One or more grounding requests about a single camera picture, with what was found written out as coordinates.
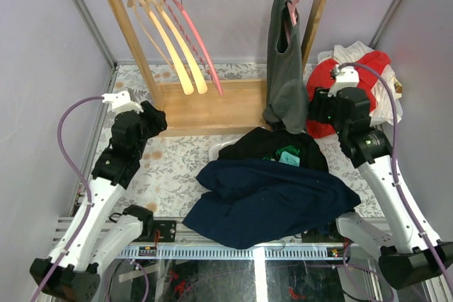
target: red cloth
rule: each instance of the red cloth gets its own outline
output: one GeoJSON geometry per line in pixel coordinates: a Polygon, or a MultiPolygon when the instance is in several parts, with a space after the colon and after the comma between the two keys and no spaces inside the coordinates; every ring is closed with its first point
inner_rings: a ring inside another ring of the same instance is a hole
{"type": "MultiPolygon", "coordinates": [[[[374,69],[378,74],[382,74],[384,68],[390,64],[390,58],[386,53],[380,51],[373,51],[367,53],[365,56],[357,60],[357,63],[367,65],[374,69]]],[[[313,70],[306,89],[309,93],[309,100],[311,101],[314,97],[314,91],[316,88],[330,88],[335,80],[331,78],[331,71],[333,67],[338,63],[334,59],[327,59],[324,62],[318,64],[313,70]]],[[[371,89],[377,82],[377,78],[369,71],[357,68],[359,72],[359,85],[358,88],[362,88],[367,93],[367,96],[371,102],[369,111],[373,111],[376,108],[376,98],[371,93],[371,89]]],[[[321,124],[313,120],[309,120],[306,124],[306,130],[313,138],[321,138],[335,134],[335,130],[329,124],[321,124]]]]}

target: wooden base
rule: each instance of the wooden base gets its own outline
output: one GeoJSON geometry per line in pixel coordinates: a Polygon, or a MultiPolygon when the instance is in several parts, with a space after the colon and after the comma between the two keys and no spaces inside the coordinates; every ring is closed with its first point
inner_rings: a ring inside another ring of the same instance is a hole
{"type": "Polygon", "coordinates": [[[222,81],[221,97],[212,83],[207,93],[185,95],[179,83],[160,83],[168,128],[159,136],[245,134],[265,126],[266,80],[222,81]]]}

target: table surface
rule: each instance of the table surface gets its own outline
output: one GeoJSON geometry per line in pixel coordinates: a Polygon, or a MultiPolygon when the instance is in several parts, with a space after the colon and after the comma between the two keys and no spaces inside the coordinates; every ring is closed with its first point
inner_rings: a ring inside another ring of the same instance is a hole
{"type": "MultiPolygon", "coordinates": [[[[150,67],[157,81],[177,81],[167,65],[150,67]]],[[[314,67],[314,64],[307,65],[305,81],[314,67]]],[[[216,70],[221,80],[265,78],[266,75],[265,64],[218,64],[216,70]]],[[[115,90],[124,87],[132,89],[140,102],[151,100],[137,66],[124,65],[118,69],[115,90]]],[[[94,159],[108,145],[114,116],[112,112],[105,116],[94,159]]],[[[121,212],[130,204],[138,204],[154,211],[155,216],[184,217],[200,195],[206,192],[195,176],[208,162],[209,147],[238,137],[239,135],[217,135],[151,139],[145,148],[138,173],[113,210],[121,212]]],[[[363,217],[383,217],[372,190],[341,152],[337,137],[334,135],[316,141],[328,161],[330,173],[359,194],[362,203],[356,208],[358,214],[363,217]]]]}

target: wooden clothes rack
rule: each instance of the wooden clothes rack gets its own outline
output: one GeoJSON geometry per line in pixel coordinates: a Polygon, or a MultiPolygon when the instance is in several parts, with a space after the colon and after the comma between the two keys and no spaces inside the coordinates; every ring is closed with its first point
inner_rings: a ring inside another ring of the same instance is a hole
{"type": "MultiPolygon", "coordinates": [[[[208,83],[208,92],[185,95],[179,83],[156,83],[122,0],[108,0],[130,51],[154,100],[166,113],[166,136],[196,134],[240,134],[264,126],[266,80],[223,80],[224,95],[208,83]]],[[[313,0],[302,40],[302,66],[305,67],[326,0],[313,0]]]]}

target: cable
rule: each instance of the cable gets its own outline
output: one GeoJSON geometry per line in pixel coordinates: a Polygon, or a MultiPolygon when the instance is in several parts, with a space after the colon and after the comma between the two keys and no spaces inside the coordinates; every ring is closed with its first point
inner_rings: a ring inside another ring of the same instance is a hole
{"type": "Polygon", "coordinates": [[[282,247],[280,249],[274,249],[274,248],[271,248],[269,247],[270,249],[272,249],[272,251],[282,251],[283,249],[286,248],[286,242],[285,240],[280,240],[282,242],[282,247]]]}
{"type": "Polygon", "coordinates": [[[117,220],[115,220],[115,219],[112,218],[112,217],[114,217],[114,216],[122,216],[122,214],[120,214],[119,212],[114,212],[113,214],[111,214],[111,215],[108,217],[108,220],[109,220],[110,222],[116,223],[117,220]]]}
{"type": "Polygon", "coordinates": [[[116,272],[118,271],[118,269],[120,268],[120,266],[124,263],[124,260],[123,261],[120,261],[120,263],[117,264],[117,266],[115,267],[115,269],[113,270],[113,273],[112,275],[110,276],[110,280],[108,282],[108,285],[107,285],[107,279],[105,280],[105,295],[107,296],[107,299],[109,299],[109,296],[110,296],[110,290],[112,289],[112,283],[113,283],[113,277],[115,276],[116,272]]]}
{"type": "MultiPolygon", "coordinates": [[[[110,278],[110,283],[112,283],[113,276],[115,275],[117,269],[120,267],[121,264],[122,264],[122,262],[120,262],[120,264],[115,268],[115,271],[113,272],[112,277],[110,278]]],[[[135,262],[135,260],[132,260],[130,264],[136,265],[137,268],[140,269],[143,273],[145,289],[144,289],[144,295],[142,298],[142,302],[146,302],[147,298],[148,298],[148,294],[149,294],[149,279],[148,279],[147,271],[143,268],[143,266],[140,263],[135,262]]],[[[112,302],[112,300],[110,300],[110,285],[108,287],[108,290],[105,292],[105,297],[107,298],[107,302],[112,302]]]]}
{"type": "MultiPolygon", "coordinates": [[[[354,286],[355,290],[357,290],[359,293],[361,293],[363,296],[365,296],[366,298],[368,298],[370,301],[372,302],[381,302],[380,300],[377,300],[375,299],[374,297],[371,297],[371,296],[368,296],[368,294],[363,291],[357,283],[355,283],[354,279],[352,278],[351,276],[351,273],[349,272],[348,270],[348,267],[351,267],[351,268],[356,268],[356,269],[361,269],[363,270],[364,272],[369,272],[370,274],[374,274],[376,275],[378,278],[382,278],[381,275],[379,275],[377,272],[375,272],[374,270],[371,270],[369,268],[366,268],[366,267],[363,267],[361,265],[349,265],[348,263],[346,263],[346,253],[348,252],[348,250],[350,249],[351,247],[351,242],[348,243],[348,245],[346,245],[346,248],[345,248],[345,251],[343,252],[343,266],[345,268],[345,273],[346,273],[346,276],[348,277],[349,281],[351,282],[351,284],[354,286]]],[[[392,289],[392,287],[386,282],[386,284],[389,286],[390,288],[390,299],[389,300],[385,300],[385,302],[393,302],[393,300],[395,299],[395,293],[394,293],[394,290],[392,289]]]]}
{"type": "MultiPolygon", "coordinates": [[[[289,268],[289,267],[296,267],[297,265],[280,265],[278,267],[273,267],[273,269],[275,268],[289,268]]],[[[230,274],[235,274],[235,273],[238,273],[238,272],[248,272],[248,271],[251,271],[253,268],[248,268],[248,269],[240,269],[240,270],[232,270],[230,272],[222,272],[221,274],[216,274],[216,275],[212,275],[212,276],[209,276],[209,277],[206,277],[205,279],[199,279],[198,281],[194,282],[193,284],[191,284],[182,294],[181,296],[179,296],[178,300],[176,302],[181,302],[183,300],[183,297],[189,292],[189,291],[192,291],[192,288],[194,286],[197,286],[198,284],[200,283],[203,283],[203,282],[206,282],[206,281],[209,281],[211,279],[215,279],[216,277],[222,277],[222,276],[226,276],[226,275],[230,275],[230,274]]]]}
{"type": "Polygon", "coordinates": [[[156,256],[157,256],[157,244],[159,243],[160,237],[161,237],[161,231],[159,229],[156,229],[154,231],[154,251],[156,252],[156,256]]]}
{"type": "Polygon", "coordinates": [[[369,72],[371,72],[374,76],[376,76],[382,83],[382,85],[385,87],[385,90],[387,92],[387,95],[389,95],[390,98],[390,104],[391,104],[391,111],[393,115],[393,121],[394,121],[394,126],[393,126],[393,133],[394,133],[394,145],[391,151],[391,172],[394,178],[395,182],[395,187],[396,191],[398,192],[398,195],[403,202],[404,207],[406,208],[406,211],[408,212],[409,216],[411,217],[413,223],[415,224],[416,228],[418,229],[418,232],[420,233],[421,237],[425,241],[426,245],[430,249],[432,256],[435,258],[435,261],[437,265],[439,266],[439,269],[441,273],[445,277],[445,281],[447,282],[448,288],[450,290],[450,293],[453,295],[453,281],[452,278],[448,275],[447,273],[447,268],[445,268],[444,264],[442,263],[442,260],[440,259],[439,255],[437,254],[436,249],[434,249],[434,246],[432,245],[430,239],[428,238],[427,233],[423,229],[423,226],[421,223],[417,220],[417,216],[413,212],[408,200],[404,196],[404,192],[401,189],[401,186],[399,184],[399,179],[398,179],[398,171],[397,171],[397,166],[396,166],[396,150],[398,146],[398,116],[396,112],[396,103],[395,99],[392,95],[392,92],[390,90],[389,85],[386,83],[386,81],[381,77],[380,74],[378,74],[375,70],[373,70],[371,67],[368,67],[367,65],[359,64],[359,63],[345,63],[339,66],[339,69],[342,69],[343,67],[346,66],[355,66],[355,67],[361,67],[369,72]]]}
{"type": "Polygon", "coordinates": [[[74,240],[80,233],[80,230],[84,227],[84,224],[85,224],[86,220],[88,219],[88,215],[90,214],[90,210],[91,210],[92,197],[91,197],[91,190],[88,185],[88,181],[82,175],[80,170],[76,167],[76,165],[74,164],[72,159],[70,159],[68,153],[66,152],[66,149],[63,146],[62,128],[63,128],[64,120],[68,117],[69,113],[71,113],[71,111],[74,110],[75,108],[77,108],[78,106],[80,106],[86,102],[89,102],[91,100],[102,100],[102,99],[104,99],[104,97],[101,97],[101,96],[88,97],[88,98],[82,99],[79,102],[73,104],[68,110],[66,110],[66,112],[62,115],[62,118],[59,120],[58,129],[57,129],[58,147],[59,147],[60,151],[62,152],[63,157],[66,160],[66,162],[69,164],[69,166],[72,168],[72,170],[74,170],[74,172],[77,174],[77,177],[79,177],[80,181],[84,185],[84,187],[86,189],[86,197],[88,199],[88,204],[86,205],[86,210],[82,217],[82,220],[80,221],[80,224],[77,226],[75,232],[72,234],[72,237],[67,241],[65,248],[62,249],[62,253],[57,257],[57,259],[55,260],[55,263],[50,267],[49,271],[47,272],[47,274],[42,279],[41,283],[36,288],[36,291],[31,298],[31,302],[34,302],[38,299],[40,292],[44,289],[47,281],[49,281],[49,278],[52,276],[52,274],[58,267],[58,264],[63,260],[63,257],[66,255],[68,248],[71,247],[71,244],[74,242],[74,240]]]}

